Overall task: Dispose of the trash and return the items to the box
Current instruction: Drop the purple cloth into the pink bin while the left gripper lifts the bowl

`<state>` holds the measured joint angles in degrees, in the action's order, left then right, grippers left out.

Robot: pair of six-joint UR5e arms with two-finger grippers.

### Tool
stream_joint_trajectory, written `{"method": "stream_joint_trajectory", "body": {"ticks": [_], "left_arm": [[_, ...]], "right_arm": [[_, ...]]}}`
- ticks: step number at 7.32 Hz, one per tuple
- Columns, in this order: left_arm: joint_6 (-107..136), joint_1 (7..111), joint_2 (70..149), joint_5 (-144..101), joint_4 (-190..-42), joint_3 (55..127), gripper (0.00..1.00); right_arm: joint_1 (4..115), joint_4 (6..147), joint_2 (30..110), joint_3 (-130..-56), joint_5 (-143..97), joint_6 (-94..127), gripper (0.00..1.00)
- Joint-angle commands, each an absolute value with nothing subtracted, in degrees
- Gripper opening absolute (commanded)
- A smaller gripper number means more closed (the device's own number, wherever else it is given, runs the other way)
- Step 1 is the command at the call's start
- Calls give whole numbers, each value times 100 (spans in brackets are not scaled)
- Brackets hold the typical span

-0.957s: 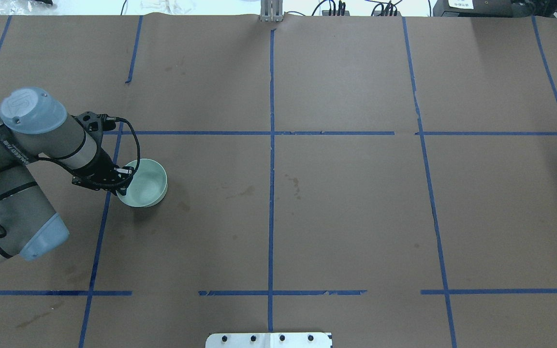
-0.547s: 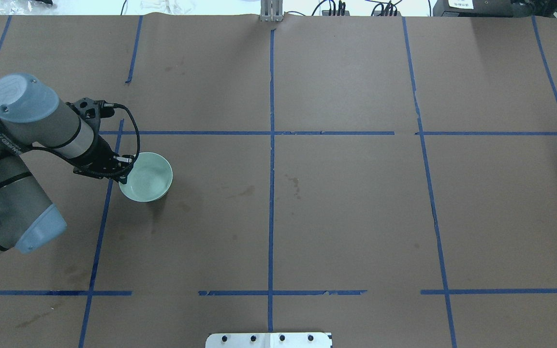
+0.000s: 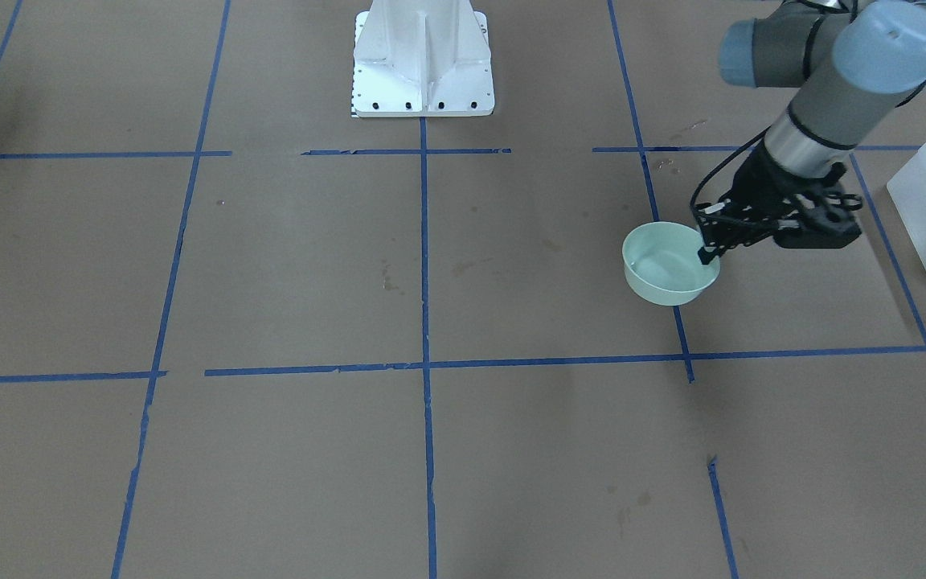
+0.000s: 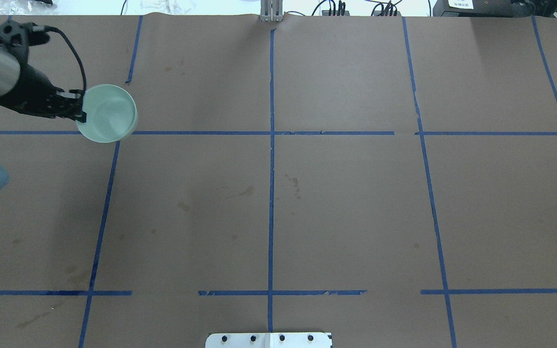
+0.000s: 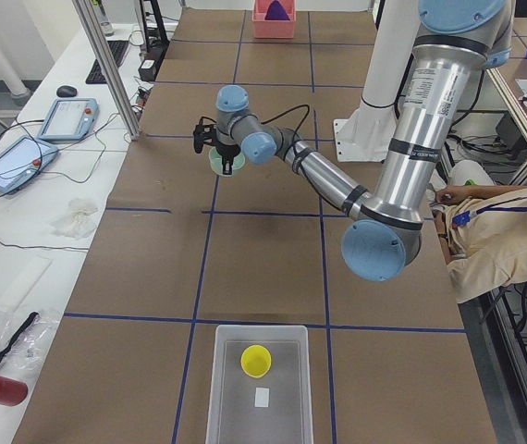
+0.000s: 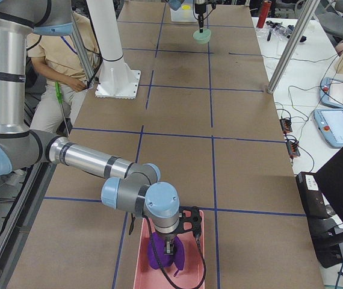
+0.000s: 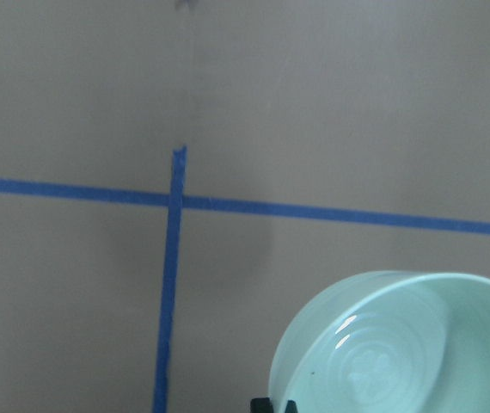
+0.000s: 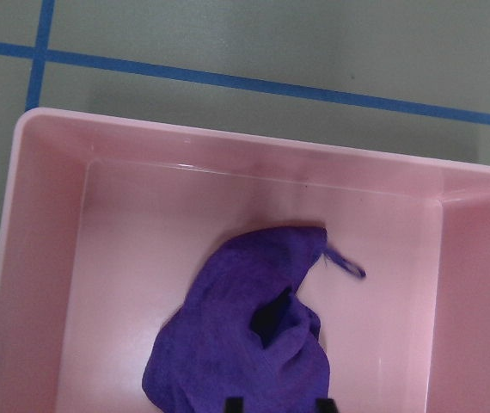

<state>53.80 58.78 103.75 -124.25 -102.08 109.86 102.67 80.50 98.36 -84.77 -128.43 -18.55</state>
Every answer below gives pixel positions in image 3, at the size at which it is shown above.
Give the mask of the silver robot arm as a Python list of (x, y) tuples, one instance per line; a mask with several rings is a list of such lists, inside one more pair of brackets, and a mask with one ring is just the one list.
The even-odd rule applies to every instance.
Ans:
[(846, 161), (898, 107), (926, 88), (926, 1), (784, 1), (733, 23), (718, 72), (736, 87), (793, 88), (713, 203), (691, 199), (709, 266), (771, 239), (790, 249), (841, 249), (862, 231)]

